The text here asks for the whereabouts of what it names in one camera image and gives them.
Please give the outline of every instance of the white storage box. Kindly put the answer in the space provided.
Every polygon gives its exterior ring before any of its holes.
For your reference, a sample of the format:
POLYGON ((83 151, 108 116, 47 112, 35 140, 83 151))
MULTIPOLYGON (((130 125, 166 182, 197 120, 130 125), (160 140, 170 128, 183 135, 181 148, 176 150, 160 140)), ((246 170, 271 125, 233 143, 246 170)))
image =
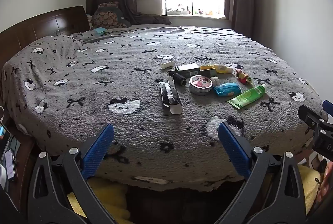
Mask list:
POLYGON ((163 0, 137 0, 138 12, 150 15, 162 15, 162 3, 163 0))

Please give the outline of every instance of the blue wipes package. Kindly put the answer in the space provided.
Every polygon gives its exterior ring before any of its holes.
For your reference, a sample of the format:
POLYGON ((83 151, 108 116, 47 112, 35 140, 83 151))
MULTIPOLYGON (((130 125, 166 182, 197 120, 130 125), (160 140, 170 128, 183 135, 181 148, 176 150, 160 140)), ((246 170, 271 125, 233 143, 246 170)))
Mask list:
POLYGON ((107 31, 107 29, 99 27, 99 28, 94 29, 94 31, 97 32, 97 34, 101 36, 107 31))
POLYGON ((225 83, 219 86, 213 87, 216 94, 220 97, 230 97, 233 95, 239 95, 242 91, 240 90, 239 86, 232 82, 232 83, 225 83))

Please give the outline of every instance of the toy on window sill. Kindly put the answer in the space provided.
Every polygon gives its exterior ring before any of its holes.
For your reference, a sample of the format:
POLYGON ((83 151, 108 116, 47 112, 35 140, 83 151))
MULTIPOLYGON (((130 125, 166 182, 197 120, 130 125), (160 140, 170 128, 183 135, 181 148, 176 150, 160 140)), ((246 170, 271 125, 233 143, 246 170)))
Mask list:
POLYGON ((243 73, 241 69, 236 69, 236 77, 243 84, 252 84, 252 79, 248 74, 243 73))

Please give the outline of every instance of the black thread spool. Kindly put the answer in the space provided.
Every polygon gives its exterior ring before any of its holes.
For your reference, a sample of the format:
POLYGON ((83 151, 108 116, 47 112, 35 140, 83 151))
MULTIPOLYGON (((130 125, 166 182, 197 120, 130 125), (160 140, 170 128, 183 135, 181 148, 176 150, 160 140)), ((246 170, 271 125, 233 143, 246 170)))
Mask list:
POLYGON ((172 78, 178 85, 185 86, 187 83, 186 78, 184 78, 181 74, 176 73, 172 76, 172 78))

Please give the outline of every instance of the barcode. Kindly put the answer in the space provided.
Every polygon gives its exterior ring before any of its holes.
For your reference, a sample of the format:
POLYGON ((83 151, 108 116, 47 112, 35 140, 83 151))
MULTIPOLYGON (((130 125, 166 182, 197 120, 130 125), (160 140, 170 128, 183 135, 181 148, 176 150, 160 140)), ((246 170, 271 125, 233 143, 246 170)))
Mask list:
POLYGON ((259 94, 261 94, 261 90, 259 90, 257 87, 254 87, 255 91, 259 94))

